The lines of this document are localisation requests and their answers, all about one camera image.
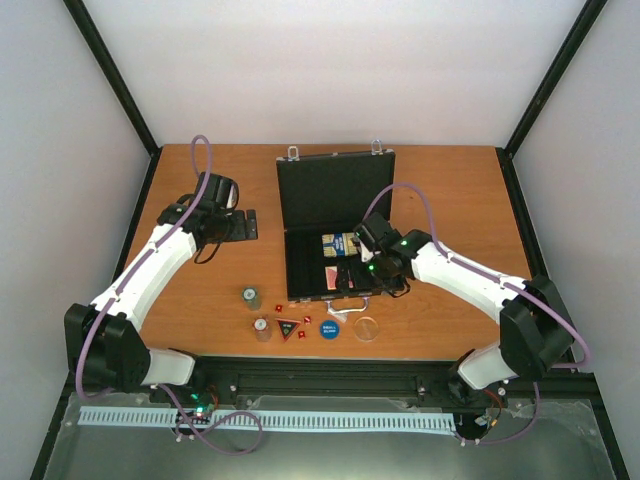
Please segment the blue gold card deck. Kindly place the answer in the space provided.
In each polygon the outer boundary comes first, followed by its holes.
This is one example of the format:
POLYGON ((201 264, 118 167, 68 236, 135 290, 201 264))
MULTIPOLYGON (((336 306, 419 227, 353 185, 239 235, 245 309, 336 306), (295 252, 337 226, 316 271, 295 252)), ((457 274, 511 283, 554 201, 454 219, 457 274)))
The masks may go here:
POLYGON ((321 236, 322 251, 325 258, 349 257, 358 254, 353 232, 331 233, 321 236))

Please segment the red back card deck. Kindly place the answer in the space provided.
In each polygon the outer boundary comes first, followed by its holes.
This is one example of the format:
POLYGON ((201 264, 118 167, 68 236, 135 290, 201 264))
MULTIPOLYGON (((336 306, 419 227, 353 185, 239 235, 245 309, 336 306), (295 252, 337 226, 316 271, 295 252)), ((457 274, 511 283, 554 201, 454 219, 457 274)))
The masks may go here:
POLYGON ((338 268, 336 266, 327 266, 325 268, 325 277, 327 289, 330 291, 337 289, 338 268))

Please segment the black poker set case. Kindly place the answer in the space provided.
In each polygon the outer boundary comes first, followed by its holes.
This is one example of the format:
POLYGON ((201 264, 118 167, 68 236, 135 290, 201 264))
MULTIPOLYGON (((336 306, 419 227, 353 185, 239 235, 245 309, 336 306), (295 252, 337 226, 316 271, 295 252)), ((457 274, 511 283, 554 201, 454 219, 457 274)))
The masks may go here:
POLYGON ((368 209, 389 219, 392 194, 371 203, 394 181, 396 153, 375 141, 366 151, 300 156, 295 146, 276 160, 284 224, 287 297, 291 302, 330 301, 345 295, 327 289, 321 236, 353 232, 368 209))

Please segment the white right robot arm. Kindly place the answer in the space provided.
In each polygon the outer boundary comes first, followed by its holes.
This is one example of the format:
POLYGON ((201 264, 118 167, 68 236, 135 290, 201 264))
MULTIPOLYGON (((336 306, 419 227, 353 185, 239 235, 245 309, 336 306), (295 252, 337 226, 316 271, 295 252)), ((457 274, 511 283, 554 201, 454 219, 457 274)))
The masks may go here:
POLYGON ((575 328, 556 285, 546 276, 531 280, 506 275, 471 261, 420 230, 402 236, 360 225, 355 245, 365 273, 382 286, 393 280, 439 287, 474 306, 499 327, 499 340, 464 354, 450 374, 449 388, 462 396, 513 378, 538 381, 575 341, 575 328))

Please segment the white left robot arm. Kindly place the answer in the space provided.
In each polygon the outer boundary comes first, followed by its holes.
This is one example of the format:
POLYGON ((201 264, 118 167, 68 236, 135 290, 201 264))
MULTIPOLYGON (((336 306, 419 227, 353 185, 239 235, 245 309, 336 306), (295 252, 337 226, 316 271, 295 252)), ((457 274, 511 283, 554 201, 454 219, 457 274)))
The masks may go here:
POLYGON ((194 355, 149 348, 140 332, 171 278, 204 246, 258 238, 257 214, 253 209, 224 213, 197 208, 179 224, 187 212, 184 204, 169 205, 112 285, 89 304, 74 303, 65 313, 67 359, 79 394, 88 394, 83 386, 88 381, 126 393, 170 384, 190 403, 206 395, 208 378, 196 369, 194 355))

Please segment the clear round dealer button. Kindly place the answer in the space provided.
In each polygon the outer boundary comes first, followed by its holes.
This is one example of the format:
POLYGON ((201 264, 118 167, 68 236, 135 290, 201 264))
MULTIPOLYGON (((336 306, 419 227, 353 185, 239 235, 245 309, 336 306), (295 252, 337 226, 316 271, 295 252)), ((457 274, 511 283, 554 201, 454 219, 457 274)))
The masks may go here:
POLYGON ((369 316, 358 318, 353 324, 356 338, 362 342, 371 342, 377 338, 380 332, 378 323, 369 316))

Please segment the green poker chip stack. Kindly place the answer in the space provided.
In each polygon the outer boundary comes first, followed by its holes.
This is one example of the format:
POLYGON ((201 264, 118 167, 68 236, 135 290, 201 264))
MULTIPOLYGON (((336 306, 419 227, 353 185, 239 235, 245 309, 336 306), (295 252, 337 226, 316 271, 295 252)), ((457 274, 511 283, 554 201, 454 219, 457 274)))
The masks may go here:
POLYGON ((246 287, 242 291, 242 299, 247 308, 251 311, 257 311, 261 308, 262 300, 258 290, 255 287, 246 287))

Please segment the blue small blind button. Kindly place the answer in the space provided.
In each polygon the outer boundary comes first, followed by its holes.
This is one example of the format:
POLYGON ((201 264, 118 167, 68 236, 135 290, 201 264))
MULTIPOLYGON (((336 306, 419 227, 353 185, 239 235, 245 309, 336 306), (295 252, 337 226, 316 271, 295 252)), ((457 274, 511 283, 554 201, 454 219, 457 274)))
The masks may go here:
POLYGON ((319 327, 319 333, 325 340, 335 340, 340 334, 340 325, 333 320, 325 320, 319 327))

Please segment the red poker chip stack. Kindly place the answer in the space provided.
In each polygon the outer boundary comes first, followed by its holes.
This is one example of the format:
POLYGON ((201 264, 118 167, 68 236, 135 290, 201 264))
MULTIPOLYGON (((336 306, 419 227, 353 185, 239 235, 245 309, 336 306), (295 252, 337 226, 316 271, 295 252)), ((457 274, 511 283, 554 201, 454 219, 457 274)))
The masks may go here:
POLYGON ((268 342, 271 339, 272 331, 266 318, 256 318, 253 322, 253 331, 259 342, 268 342))

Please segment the triangular all in button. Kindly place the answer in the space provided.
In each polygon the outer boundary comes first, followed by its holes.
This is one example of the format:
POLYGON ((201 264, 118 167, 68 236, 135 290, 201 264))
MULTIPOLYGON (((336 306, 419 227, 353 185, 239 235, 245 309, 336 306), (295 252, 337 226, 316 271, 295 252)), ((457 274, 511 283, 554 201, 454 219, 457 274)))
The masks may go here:
POLYGON ((298 320, 276 318, 276 325, 284 342, 286 342, 301 326, 298 320))

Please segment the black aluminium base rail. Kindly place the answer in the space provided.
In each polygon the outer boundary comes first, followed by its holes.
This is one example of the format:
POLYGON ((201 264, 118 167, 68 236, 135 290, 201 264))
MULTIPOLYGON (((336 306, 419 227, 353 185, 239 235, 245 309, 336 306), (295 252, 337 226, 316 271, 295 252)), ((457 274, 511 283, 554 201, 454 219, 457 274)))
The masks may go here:
POLYGON ((200 357, 185 386, 172 392, 185 406, 202 400, 242 408, 261 396, 358 397, 406 400, 446 412, 505 408, 510 398, 533 397, 530 381, 492 383, 474 393, 449 388, 449 362, 200 357))

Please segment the black frame post left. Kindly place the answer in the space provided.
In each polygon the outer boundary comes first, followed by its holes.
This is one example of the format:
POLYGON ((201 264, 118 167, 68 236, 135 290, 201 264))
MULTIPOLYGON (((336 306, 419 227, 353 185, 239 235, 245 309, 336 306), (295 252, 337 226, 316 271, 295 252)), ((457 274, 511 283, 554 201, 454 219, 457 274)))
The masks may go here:
POLYGON ((144 150, 150 158, 157 157, 161 148, 148 127, 85 2, 81 0, 63 0, 63 4, 115 94, 144 150))

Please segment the black frame post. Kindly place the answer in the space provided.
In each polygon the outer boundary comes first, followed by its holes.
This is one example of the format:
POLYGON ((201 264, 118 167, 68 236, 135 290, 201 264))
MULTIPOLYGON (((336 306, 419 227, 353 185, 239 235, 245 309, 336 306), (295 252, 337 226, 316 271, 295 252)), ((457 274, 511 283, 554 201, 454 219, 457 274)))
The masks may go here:
POLYGON ((516 156, 607 3, 607 0, 584 2, 506 146, 502 149, 502 163, 512 161, 516 156))
POLYGON ((148 127, 85 2, 81 0, 63 0, 63 4, 115 94, 144 150, 150 158, 157 157, 161 148, 148 127))

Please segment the black frame post right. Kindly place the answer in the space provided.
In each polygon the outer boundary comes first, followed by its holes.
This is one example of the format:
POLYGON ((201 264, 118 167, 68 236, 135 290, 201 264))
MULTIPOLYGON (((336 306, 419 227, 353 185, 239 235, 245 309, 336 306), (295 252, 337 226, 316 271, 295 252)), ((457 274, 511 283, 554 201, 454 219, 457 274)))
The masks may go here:
POLYGON ((502 163, 512 161, 516 156, 607 3, 607 0, 584 2, 506 146, 502 149, 502 163))

